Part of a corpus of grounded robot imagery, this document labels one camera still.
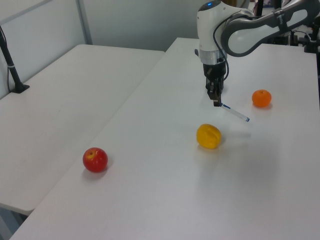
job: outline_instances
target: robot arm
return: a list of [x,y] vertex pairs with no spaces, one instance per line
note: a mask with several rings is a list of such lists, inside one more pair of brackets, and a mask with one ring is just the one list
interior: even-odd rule
[[320,0],[292,0],[259,18],[248,9],[232,7],[219,0],[204,4],[197,14],[198,55],[214,105],[221,106],[224,76],[226,67],[229,68],[227,54],[246,56],[269,38],[311,23],[319,12]]

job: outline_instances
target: yellow fruit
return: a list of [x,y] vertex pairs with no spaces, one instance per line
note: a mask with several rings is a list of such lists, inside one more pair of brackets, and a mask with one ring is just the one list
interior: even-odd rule
[[196,131],[196,140],[204,148],[215,149],[221,142],[221,132],[215,126],[202,124]]

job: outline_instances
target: apple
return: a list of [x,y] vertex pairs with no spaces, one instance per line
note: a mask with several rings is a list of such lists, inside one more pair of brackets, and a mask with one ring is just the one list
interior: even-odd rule
[[106,168],[108,156],[101,148],[91,147],[85,151],[82,160],[86,169],[94,173],[99,173]]

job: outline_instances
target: black cable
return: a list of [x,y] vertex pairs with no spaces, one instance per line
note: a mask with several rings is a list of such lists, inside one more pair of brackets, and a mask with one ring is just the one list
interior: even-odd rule
[[8,86],[8,91],[11,93],[10,87],[9,87],[9,67],[7,67],[7,72],[6,72],[6,84]]
[[308,35],[306,32],[304,32],[304,31],[298,31],[298,30],[294,30],[293,33],[303,33],[303,34],[305,34],[305,35]]
[[218,44],[218,42],[217,42],[217,40],[216,40],[216,31],[217,31],[217,29],[218,29],[224,22],[226,22],[226,21],[228,21],[229,19],[231,19],[231,18],[234,16],[234,14],[232,14],[231,16],[227,17],[225,20],[223,20],[222,22],[220,22],[219,25],[218,25],[218,26],[215,28],[215,30],[213,31],[213,41],[214,41],[215,45],[217,46],[217,48],[219,49],[221,55],[223,56],[223,59],[224,59],[225,64],[226,64],[226,75],[225,75],[225,77],[224,77],[223,80],[226,80],[227,77],[229,76],[229,63],[228,63],[228,61],[227,61],[226,55],[224,54],[224,52],[222,51],[221,47],[219,46],[219,44]]
[[1,32],[2,36],[3,36],[3,38],[4,38],[5,44],[7,44],[6,35],[5,35],[4,31],[2,30],[1,25],[0,25],[0,32]]
[[[0,25],[0,32],[1,32],[2,36],[3,36],[3,38],[4,38],[5,45],[8,46],[6,35],[5,35],[1,25]],[[9,67],[8,66],[7,66],[7,71],[6,71],[6,84],[7,84],[9,93],[11,93],[11,90],[10,90],[10,87],[9,87]]]

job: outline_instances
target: black stand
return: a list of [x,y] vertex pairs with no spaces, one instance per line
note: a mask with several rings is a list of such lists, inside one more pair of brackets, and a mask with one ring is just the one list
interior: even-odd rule
[[13,62],[13,60],[11,58],[10,53],[9,53],[7,42],[5,40],[5,36],[3,36],[1,31],[0,31],[0,47],[1,47],[1,50],[3,52],[5,61],[6,61],[7,65],[8,65],[8,68],[10,70],[10,73],[12,75],[13,81],[15,83],[15,88],[11,92],[20,94],[23,91],[25,91],[26,89],[28,89],[29,86],[28,85],[24,85],[20,81],[20,78],[19,78],[19,75],[17,73],[16,67],[15,67],[14,62]]

